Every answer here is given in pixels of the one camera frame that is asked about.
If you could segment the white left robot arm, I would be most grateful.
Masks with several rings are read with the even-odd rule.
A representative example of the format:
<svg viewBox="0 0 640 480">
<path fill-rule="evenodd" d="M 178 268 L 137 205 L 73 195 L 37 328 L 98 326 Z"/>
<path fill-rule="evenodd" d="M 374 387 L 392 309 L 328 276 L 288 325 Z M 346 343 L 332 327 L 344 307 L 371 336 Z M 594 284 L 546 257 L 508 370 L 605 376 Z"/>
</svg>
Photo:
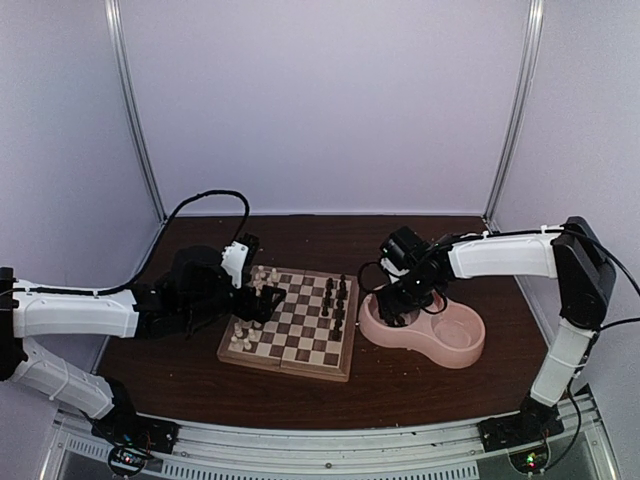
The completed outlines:
<svg viewBox="0 0 640 480">
<path fill-rule="evenodd" d="M 137 442 L 144 424 L 126 387 L 95 376 L 37 343 L 41 336 L 90 335 L 152 340 L 191 336 L 234 315 L 270 321 L 286 292 L 272 279 L 255 287 L 250 266 L 258 248 L 252 235 L 222 251 L 179 250 L 169 270 L 150 283 L 105 290 L 38 285 L 1 270 L 1 378 L 22 383 L 104 423 L 123 444 Z"/>
</svg>

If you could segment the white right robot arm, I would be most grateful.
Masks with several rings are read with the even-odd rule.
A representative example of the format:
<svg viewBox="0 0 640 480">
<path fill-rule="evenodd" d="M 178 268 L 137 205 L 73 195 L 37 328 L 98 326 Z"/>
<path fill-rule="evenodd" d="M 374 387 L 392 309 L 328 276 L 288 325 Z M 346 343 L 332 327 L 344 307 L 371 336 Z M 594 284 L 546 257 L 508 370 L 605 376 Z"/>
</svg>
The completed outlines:
<svg viewBox="0 0 640 480">
<path fill-rule="evenodd" d="M 535 403 L 512 423 L 513 433 L 526 442 L 550 426 L 547 407 L 559 402 L 588 361 L 617 277 L 581 216 L 536 229 L 446 234 L 434 241 L 403 226 L 382 242 L 379 265 L 389 277 L 376 294 L 385 319 L 426 308 L 457 280 L 515 278 L 549 347 L 527 395 Z"/>
</svg>

